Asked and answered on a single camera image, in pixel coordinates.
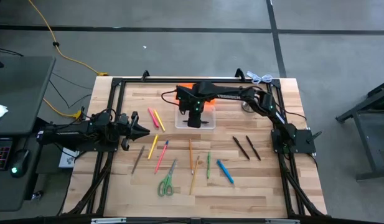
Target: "black desk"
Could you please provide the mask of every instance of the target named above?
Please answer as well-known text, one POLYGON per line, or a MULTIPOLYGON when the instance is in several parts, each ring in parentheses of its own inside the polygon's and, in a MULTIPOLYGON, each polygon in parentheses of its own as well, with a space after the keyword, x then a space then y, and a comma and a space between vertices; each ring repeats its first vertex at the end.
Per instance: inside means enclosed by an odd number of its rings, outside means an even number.
POLYGON ((0 211, 16 211, 34 190, 35 173, 41 147, 35 141, 32 130, 55 64, 53 57, 0 57, 0 104, 9 110, 0 118, 0 137, 12 137, 15 151, 23 148, 26 136, 30 136, 26 149, 30 150, 29 167, 21 178, 13 178, 9 170, 0 171, 0 211))

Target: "concrete floor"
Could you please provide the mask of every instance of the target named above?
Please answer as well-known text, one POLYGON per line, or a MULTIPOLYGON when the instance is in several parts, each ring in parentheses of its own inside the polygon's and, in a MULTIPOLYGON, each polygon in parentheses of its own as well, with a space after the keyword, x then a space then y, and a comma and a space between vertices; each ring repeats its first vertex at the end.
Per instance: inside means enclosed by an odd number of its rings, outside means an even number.
MULTIPOLYGON (((265 0, 35 0, 52 25, 110 27, 205 27, 270 29, 265 0)), ((273 0, 280 29, 384 30, 384 0, 273 0)), ((43 24, 27 1, 5 0, 0 24, 43 24)), ((279 77, 271 34, 55 32, 62 52, 111 75, 208 75, 230 77, 236 68, 279 77)), ((329 215, 384 222, 384 179, 362 183, 355 175, 370 170, 355 124, 335 117, 384 82, 384 35, 279 35, 287 77, 297 78, 317 138, 319 175, 329 215)), ((95 74, 59 57, 45 31, 0 30, 0 47, 24 55, 54 55, 55 73, 92 87, 95 74)), ((90 90, 53 76, 63 96, 74 102, 90 90)), ((45 94, 67 109, 51 86, 45 94)), ((42 104, 40 116, 66 120, 42 104)), ((0 219, 56 215, 68 174, 53 175, 46 195, 0 219)))

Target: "wooden table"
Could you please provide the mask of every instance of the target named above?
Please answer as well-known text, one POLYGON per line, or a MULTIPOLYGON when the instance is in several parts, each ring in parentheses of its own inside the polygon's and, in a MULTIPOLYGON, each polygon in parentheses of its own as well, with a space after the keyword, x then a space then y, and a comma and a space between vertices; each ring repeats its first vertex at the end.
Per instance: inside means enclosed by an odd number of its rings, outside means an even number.
MULTIPOLYGON (((88 114, 98 113, 106 108, 112 77, 97 77, 93 89, 88 114)), ((240 84, 220 84, 240 86, 240 84)), ((221 217, 221 218, 284 218, 283 188, 281 185, 279 162, 272 150, 270 131, 272 123, 255 113, 241 110, 240 101, 216 100, 216 122, 214 130, 176 129, 174 126, 175 106, 161 100, 161 93, 175 89, 173 83, 127 83, 122 113, 139 113, 139 123, 151 130, 149 136, 131 143, 128 152, 115 153, 111 169, 110 184, 106 200, 106 217, 221 217), (154 128, 148 107, 159 113, 166 132, 154 128), (159 134, 157 148, 151 160, 148 153, 154 139, 159 134), (262 161, 258 161, 246 141, 250 137, 262 161), (248 161, 234 143, 236 136, 250 155, 248 161), (192 174, 189 161, 189 138, 192 140, 194 161, 200 156, 199 168, 192 195, 189 195, 192 174), (169 146, 161 162, 159 172, 154 175, 164 143, 169 146), (146 149, 135 173, 131 175, 134 162, 142 146, 146 149), (211 151, 211 177, 207 180, 207 153, 211 151), (172 161, 177 165, 172 175, 174 195, 159 197, 158 183, 167 175, 172 161), (221 159, 231 173, 235 184, 229 183, 216 165, 221 159)), ((284 104, 289 112, 304 114, 296 79, 281 79, 284 104)), ((116 107, 118 90, 113 108, 116 107)), ((168 100, 174 95, 166 96, 168 100)), ((306 127, 303 118, 288 114, 288 121, 302 129, 306 127)), ((326 213, 321 183, 312 158, 296 154, 297 171, 302 189, 314 205, 326 213)), ((96 153, 88 152, 76 161, 68 188, 63 212, 72 209, 91 185, 96 153)), ((95 199, 98 206, 100 198, 95 199)), ((294 190, 293 208, 297 211, 294 190)))

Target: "yellow pencil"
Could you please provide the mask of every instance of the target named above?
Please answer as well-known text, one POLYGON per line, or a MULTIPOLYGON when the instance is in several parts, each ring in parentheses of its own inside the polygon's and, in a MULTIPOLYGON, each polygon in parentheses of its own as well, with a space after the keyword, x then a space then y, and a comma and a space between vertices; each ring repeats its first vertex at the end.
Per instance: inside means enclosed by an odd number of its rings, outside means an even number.
POLYGON ((160 119, 159 114, 157 113, 156 110, 154 110, 154 115, 156 115, 156 118, 159 120, 159 123, 161 125, 162 130, 166 131, 166 129, 164 128, 164 125, 162 125, 161 119, 160 119))
POLYGON ((159 135, 158 135, 158 134, 156 135, 156 137, 154 137, 154 141, 153 141, 152 149, 150 149, 148 159, 150 159, 150 157, 152 156, 154 146, 156 146, 156 143, 157 143, 157 139, 159 139, 159 135))
POLYGON ((194 187, 194 179, 195 179, 195 177, 197 175, 196 171, 197 171, 197 164, 199 164, 199 159, 200 159, 200 156, 197 156, 196 166, 194 167, 194 175, 193 175, 193 179, 192 179, 192 184, 190 185, 189 195, 192 194, 192 190, 193 190, 193 187, 194 187))

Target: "black pencil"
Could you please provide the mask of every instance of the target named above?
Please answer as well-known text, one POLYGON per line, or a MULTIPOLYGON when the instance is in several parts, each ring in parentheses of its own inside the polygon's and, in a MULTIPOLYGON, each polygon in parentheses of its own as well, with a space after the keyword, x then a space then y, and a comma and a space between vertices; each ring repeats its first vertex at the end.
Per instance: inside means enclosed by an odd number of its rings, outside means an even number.
POLYGON ((240 145, 239 140, 234 136, 233 140, 235 140, 237 146, 240 148, 240 150, 243 152, 243 154, 247 157, 248 160, 250 160, 250 157, 248 157, 247 152, 244 151, 243 147, 240 145))
POLYGON ((256 157, 261 161, 261 157, 260 157, 260 155, 258 155, 258 152, 257 152, 256 149, 254 148, 253 143, 251 142, 250 138, 249 138, 248 136, 246 136, 246 138, 247 138, 247 141, 248 141, 248 143, 250 144, 250 146, 253 148, 253 151, 254 151, 256 157))

